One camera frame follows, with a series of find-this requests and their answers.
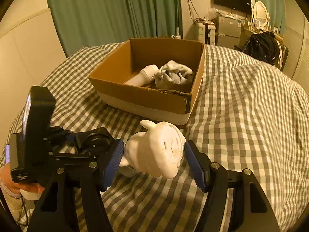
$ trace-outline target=phone screen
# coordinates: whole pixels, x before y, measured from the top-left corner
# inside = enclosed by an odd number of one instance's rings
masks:
[[[8,164],[10,162],[10,145],[5,146],[5,163]]]

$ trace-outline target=gingham blanket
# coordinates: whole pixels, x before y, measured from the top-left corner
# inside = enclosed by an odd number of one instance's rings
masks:
[[[105,105],[88,80],[118,45],[83,48],[46,78],[42,86],[57,101],[51,125],[75,132],[104,126],[122,140],[143,130],[142,117]],[[10,134],[21,131],[22,113]],[[211,161],[229,170],[252,169],[281,231],[295,223],[309,202],[309,98],[296,82],[241,52],[208,45],[198,99],[181,131]],[[206,196],[184,160],[170,180],[117,175],[102,198],[114,231],[181,232],[194,231]],[[231,200],[229,191],[221,231],[228,228]],[[76,201],[85,231],[80,191]]]

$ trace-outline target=open cardboard box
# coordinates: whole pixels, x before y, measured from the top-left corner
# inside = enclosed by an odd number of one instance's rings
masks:
[[[133,38],[110,53],[90,73],[89,79],[106,104],[152,120],[176,125],[187,123],[203,77],[205,46],[191,40]],[[124,84],[147,65],[158,68],[169,60],[191,68],[191,90],[158,90]]]

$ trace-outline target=white mirror frame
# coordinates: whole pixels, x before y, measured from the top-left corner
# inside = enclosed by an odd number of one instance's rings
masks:
[[[255,5],[254,5],[254,7],[253,7],[253,10],[252,10],[252,15],[251,15],[251,21],[253,21],[253,15],[254,15],[254,11],[256,10],[256,7],[257,6],[262,6],[263,8],[264,8],[264,10],[265,10],[265,13],[266,13],[266,20],[265,20],[265,22],[263,23],[263,24],[261,24],[261,22],[260,22],[260,27],[265,27],[266,25],[267,25],[267,23],[268,23],[268,20],[269,20],[269,15],[268,15],[268,12],[267,12],[267,8],[266,8],[266,6],[264,5],[264,3],[262,3],[261,1],[258,1],[258,2],[256,2],[255,3]]]

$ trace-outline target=blue gripper pad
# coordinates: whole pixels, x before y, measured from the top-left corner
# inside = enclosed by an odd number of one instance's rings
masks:
[[[116,139],[115,143],[116,143],[116,148],[114,150],[114,153],[111,155],[111,158],[109,162],[107,163],[106,168],[104,170],[103,183],[102,183],[102,187],[104,191],[106,191],[107,188],[112,185],[116,172],[118,170],[120,161],[122,159],[124,150],[125,150],[125,146],[122,140]]]
[[[205,174],[200,162],[198,161],[195,153],[193,152],[189,142],[186,141],[184,144],[184,154],[186,156],[189,167],[193,173],[193,177],[196,185],[202,189],[203,192],[206,191]]]

